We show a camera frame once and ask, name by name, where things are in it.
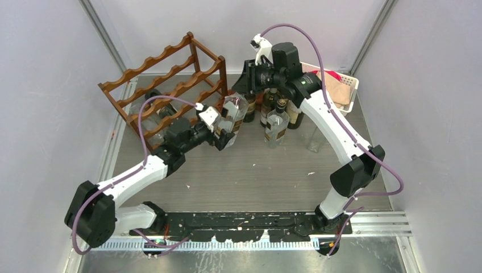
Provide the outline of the clear bottle gold cap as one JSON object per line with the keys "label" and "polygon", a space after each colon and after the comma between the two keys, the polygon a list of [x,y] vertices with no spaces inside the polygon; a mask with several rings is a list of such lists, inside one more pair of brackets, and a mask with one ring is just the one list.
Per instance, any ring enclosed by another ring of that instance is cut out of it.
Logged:
{"label": "clear bottle gold cap", "polygon": [[270,148],[276,148],[279,146],[286,133],[289,117],[285,110],[282,111],[281,109],[275,107],[267,115],[264,139],[265,143]]}

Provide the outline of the dark wine bottle cream label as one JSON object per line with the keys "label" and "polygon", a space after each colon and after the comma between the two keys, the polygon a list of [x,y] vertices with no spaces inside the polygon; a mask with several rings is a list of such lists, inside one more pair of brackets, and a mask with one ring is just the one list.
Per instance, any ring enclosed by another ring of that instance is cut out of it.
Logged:
{"label": "dark wine bottle cream label", "polygon": [[304,118],[304,113],[292,101],[288,101],[285,111],[289,117],[288,129],[295,130],[299,128]]}

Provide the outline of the dark green wine bottle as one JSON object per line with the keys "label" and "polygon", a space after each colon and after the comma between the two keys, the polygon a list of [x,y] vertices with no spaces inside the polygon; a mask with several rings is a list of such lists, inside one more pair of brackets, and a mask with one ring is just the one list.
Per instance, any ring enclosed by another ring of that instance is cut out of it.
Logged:
{"label": "dark green wine bottle", "polygon": [[286,98],[280,98],[280,99],[277,100],[277,105],[276,105],[276,107],[277,107],[278,109],[281,109],[282,111],[284,111],[284,110],[286,109],[288,103],[289,103],[289,100],[288,100],[288,99],[286,99]]}

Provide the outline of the clear glass bottle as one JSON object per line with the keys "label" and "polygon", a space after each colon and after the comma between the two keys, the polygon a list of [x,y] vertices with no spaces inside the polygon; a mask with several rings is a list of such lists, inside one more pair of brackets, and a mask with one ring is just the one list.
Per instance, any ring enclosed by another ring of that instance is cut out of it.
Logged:
{"label": "clear glass bottle", "polygon": [[[142,103],[135,102],[131,107],[130,107],[130,112],[129,114],[138,114],[140,111]],[[142,131],[146,133],[147,131],[153,130],[158,127],[158,125],[161,123],[161,116],[158,115],[158,113],[153,114],[146,118],[144,121],[142,121]],[[164,131],[161,130],[157,132],[155,135],[153,135],[150,138],[144,138],[146,143],[149,143],[152,147],[157,145],[157,144],[162,144],[164,139]]]}

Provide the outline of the clear bottle front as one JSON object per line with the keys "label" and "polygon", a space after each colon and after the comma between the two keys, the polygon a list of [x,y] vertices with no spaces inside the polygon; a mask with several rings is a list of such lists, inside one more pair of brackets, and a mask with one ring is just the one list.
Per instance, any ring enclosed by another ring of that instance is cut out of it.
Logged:
{"label": "clear bottle front", "polygon": [[317,126],[315,126],[313,132],[308,138],[306,148],[313,153],[318,153],[326,142],[327,139],[323,132]]}

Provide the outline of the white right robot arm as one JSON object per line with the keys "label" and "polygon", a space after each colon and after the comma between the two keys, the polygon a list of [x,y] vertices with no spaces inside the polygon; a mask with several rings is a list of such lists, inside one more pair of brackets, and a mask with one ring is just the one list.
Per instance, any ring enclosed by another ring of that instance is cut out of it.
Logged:
{"label": "white right robot arm", "polygon": [[293,43],[272,45],[264,38],[254,38],[251,46],[256,57],[244,62],[233,91],[258,94],[266,88],[277,89],[314,122],[342,165],[330,175],[331,189],[314,212],[316,228],[331,233],[349,201],[379,174],[385,151],[358,136],[335,106],[321,77],[303,70]]}

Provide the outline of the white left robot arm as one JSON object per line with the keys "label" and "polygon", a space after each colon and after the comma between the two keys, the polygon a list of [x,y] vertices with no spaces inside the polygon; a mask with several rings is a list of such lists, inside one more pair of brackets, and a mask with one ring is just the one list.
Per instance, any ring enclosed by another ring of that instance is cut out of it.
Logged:
{"label": "white left robot arm", "polygon": [[203,121],[191,126],[187,119],[180,118],[167,128],[162,145],[145,161],[98,184],[89,180],[81,183],[64,219],[72,230],[73,246],[78,246],[77,238],[96,248],[112,235],[135,230],[162,233],[167,217],[159,206],[151,201],[125,208],[122,204],[148,185],[176,172],[185,163],[188,151],[204,142],[221,151],[234,138],[235,133],[225,129],[211,131]]}

